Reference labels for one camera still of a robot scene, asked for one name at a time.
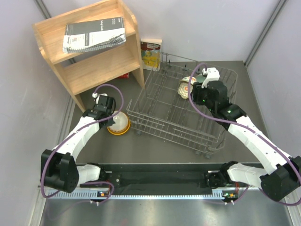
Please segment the black-white striped bowl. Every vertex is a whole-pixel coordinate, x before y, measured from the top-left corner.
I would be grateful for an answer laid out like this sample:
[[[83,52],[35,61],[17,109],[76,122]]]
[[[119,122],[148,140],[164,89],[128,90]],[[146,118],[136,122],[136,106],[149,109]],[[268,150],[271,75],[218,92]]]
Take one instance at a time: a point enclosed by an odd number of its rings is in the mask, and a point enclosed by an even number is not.
[[[114,124],[110,126],[113,131],[122,131],[128,125],[128,118],[123,112],[119,112],[113,117]]]

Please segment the yellow plastic bowl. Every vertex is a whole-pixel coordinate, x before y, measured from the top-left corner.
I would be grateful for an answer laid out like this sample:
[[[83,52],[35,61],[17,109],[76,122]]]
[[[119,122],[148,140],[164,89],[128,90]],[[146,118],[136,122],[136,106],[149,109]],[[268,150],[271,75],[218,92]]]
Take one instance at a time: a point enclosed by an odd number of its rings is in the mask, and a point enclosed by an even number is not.
[[[124,130],[122,130],[122,131],[113,131],[113,130],[111,130],[110,129],[110,126],[107,128],[107,130],[111,133],[111,134],[113,134],[113,135],[116,135],[116,136],[119,136],[119,135],[123,135],[123,134],[125,134],[129,129],[130,129],[130,126],[131,126],[131,122],[130,122],[130,120],[129,120],[129,118],[128,118],[128,125],[127,125],[127,127],[124,129]]]

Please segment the floral patterned ceramic bowl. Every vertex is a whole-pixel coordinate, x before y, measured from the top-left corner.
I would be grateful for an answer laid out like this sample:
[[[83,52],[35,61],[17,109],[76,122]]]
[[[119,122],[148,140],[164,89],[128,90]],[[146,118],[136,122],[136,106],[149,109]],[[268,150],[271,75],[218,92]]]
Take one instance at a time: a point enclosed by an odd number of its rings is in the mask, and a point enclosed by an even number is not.
[[[179,85],[177,93],[180,95],[181,98],[183,98],[183,99],[188,99],[189,98],[188,88],[190,88],[190,91],[192,91],[193,86],[191,84],[188,84],[188,83],[181,83]]]

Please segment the grey wire dish rack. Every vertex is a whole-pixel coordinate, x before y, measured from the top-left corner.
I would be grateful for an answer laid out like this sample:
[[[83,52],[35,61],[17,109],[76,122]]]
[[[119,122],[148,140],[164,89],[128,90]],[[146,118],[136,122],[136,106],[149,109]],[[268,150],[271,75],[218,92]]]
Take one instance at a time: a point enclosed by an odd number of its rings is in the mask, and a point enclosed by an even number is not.
[[[225,129],[197,113],[188,99],[178,94],[180,81],[189,77],[198,61],[161,53],[160,66],[149,71],[145,87],[127,105],[131,126],[203,153],[206,158],[224,148]]]

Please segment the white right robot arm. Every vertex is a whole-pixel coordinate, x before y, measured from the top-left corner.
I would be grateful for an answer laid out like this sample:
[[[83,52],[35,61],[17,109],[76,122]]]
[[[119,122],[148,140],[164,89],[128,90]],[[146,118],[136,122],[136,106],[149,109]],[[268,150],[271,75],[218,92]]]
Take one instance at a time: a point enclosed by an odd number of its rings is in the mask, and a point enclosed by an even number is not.
[[[256,168],[236,161],[223,164],[219,171],[219,179],[224,186],[231,186],[235,182],[255,186],[275,202],[281,201],[300,187],[300,156],[291,157],[267,139],[246,112],[229,101],[228,90],[223,82],[195,82],[188,91],[191,105],[204,105],[211,113],[211,116],[205,117],[222,125],[243,143],[262,165],[262,168]]]

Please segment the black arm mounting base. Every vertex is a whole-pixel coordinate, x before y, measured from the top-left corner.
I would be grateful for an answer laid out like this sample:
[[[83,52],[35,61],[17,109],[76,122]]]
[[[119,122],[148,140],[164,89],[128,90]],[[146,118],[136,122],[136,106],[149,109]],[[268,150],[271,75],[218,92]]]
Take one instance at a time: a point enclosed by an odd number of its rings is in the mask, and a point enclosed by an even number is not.
[[[86,185],[101,187],[100,181],[114,185],[114,195],[199,195],[230,187],[219,172],[220,163],[110,163],[100,164],[100,179]]]

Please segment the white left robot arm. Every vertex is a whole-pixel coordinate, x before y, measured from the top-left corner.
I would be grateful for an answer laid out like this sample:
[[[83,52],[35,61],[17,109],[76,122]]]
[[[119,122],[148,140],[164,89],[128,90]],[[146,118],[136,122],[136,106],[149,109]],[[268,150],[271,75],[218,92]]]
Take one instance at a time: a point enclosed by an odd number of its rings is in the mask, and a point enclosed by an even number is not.
[[[101,128],[113,125],[112,118],[116,108],[114,98],[98,95],[92,109],[86,110],[76,127],[67,138],[52,150],[46,149],[41,155],[41,183],[58,191],[71,193],[86,182],[103,186],[107,176],[96,164],[77,166],[76,159],[89,139]]]

